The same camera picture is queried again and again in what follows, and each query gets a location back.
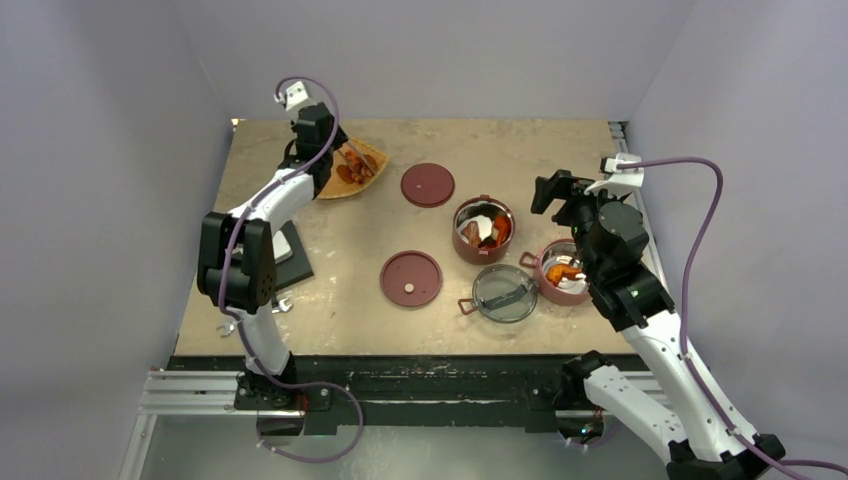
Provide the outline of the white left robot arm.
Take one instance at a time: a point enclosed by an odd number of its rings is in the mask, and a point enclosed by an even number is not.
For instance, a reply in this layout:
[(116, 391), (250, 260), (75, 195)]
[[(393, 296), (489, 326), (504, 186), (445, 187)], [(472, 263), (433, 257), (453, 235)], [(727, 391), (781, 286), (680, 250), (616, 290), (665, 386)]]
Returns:
[(298, 382), (284, 373), (291, 358), (272, 312), (277, 289), (273, 237), (328, 183), (334, 153), (348, 137), (322, 102), (296, 108), (294, 139), (271, 180), (244, 204), (202, 220), (196, 282), (229, 316), (245, 348), (247, 368), (265, 377), (259, 395), (272, 408), (297, 399)]

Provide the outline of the white round rice cracker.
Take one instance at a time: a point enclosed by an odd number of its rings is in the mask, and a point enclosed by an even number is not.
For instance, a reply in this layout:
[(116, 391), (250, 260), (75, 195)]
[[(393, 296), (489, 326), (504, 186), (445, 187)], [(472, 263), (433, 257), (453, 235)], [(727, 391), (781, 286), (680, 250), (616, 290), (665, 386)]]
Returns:
[(476, 215), (476, 216), (470, 217), (469, 219), (461, 222), (458, 226), (458, 232), (459, 233), (469, 221), (477, 221), (478, 222), (480, 236), (481, 236), (482, 240), (485, 240), (486, 238), (489, 238), (491, 236), (492, 227), (493, 227), (493, 219), (488, 217), (488, 216), (485, 216), (485, 215)]

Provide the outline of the steel food tongs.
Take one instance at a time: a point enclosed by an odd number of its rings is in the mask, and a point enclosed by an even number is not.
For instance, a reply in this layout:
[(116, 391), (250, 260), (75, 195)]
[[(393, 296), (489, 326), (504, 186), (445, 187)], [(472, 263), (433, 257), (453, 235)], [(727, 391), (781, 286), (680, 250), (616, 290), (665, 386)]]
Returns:
[(341, 155), (343, 165), (347, 173), (343, 174), (352, 183), (363, 184), (366, 178), (373, 178), (377, 174), (377, 164), (372, 156), (362, 153), (352, 143), (344, 144), (338, 153)]

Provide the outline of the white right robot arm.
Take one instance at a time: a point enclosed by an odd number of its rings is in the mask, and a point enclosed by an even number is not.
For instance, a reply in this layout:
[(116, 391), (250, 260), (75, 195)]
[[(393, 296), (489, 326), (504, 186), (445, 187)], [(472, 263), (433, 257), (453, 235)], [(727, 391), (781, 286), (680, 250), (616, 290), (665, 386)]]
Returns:
[(740, 414), (682, 333), (667, 289), (642, 261), (650, 240), (643, 215), (625, 199), (610, 182), (559, 170), (536, 179), (531, 211), (542, 214), (563, 201), (552, 220), (571, 231), (593, 305), (635, 350), (668, 402), (633, 386), (597, 351), (565, 364), (563, 397), (614, 415), (662, 460), (671, 479), (758, 479), (785, 448)]

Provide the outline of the orange fried chicken wing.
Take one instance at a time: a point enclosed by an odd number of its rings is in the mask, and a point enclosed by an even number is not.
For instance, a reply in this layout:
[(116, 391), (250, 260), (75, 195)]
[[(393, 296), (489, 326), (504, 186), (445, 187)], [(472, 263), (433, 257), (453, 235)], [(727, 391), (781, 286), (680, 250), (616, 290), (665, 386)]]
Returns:
[(559, 287), (564, 281), (583, 280), (585, 275), (578, 267), (564, 263), (557, 263), (547, 269), (545, 278), (553, 286)]

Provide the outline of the glass lid with red clasp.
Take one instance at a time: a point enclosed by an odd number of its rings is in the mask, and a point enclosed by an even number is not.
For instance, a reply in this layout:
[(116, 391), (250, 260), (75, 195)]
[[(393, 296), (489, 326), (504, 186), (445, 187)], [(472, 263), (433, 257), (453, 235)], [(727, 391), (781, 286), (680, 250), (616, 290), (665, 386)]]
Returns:
[(457, 305), (462, 315), (477, 312), (494, 323), (515, 324), (535, 310), (538, 297), (533, 277), (518, 267), (496, 264), (476, 276), (471, 295), (459, 299)]

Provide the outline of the red white shrimp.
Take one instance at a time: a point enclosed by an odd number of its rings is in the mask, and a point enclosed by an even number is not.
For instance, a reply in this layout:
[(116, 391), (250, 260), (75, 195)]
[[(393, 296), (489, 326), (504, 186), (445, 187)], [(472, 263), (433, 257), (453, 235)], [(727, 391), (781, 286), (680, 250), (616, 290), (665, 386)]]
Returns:
[(494, 239), (493, 246), (495, 248), (503, 245), (510, 237), (512, 230), (512, 221), (507, 215), (499, 215), (493, 220), (492, 238)]

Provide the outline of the braised pork belly piece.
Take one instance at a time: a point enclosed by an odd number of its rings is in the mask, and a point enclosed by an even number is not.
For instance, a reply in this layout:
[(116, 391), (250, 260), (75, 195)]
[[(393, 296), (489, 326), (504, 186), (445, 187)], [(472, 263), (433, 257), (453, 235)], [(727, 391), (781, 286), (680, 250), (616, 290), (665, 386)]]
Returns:
[(344, 162), (344, 165), (347, 165), (354, 173), (354, 184), (363, 185), (376, 175), (376, 163), (371, 155), (360, 155), (352, 150), (346, 151)]

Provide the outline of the orange fried cutlet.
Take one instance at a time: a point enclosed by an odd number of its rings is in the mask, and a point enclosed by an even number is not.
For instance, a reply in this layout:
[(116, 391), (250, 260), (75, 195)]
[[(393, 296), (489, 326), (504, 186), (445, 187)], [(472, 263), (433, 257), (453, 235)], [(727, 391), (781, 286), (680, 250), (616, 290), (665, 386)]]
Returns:
[(347, 165), (338, 165), (336, 167), (336, 174), (340, 180), (342, 180), (346, 184), (354, 184), (354, 173), (350, 170)]

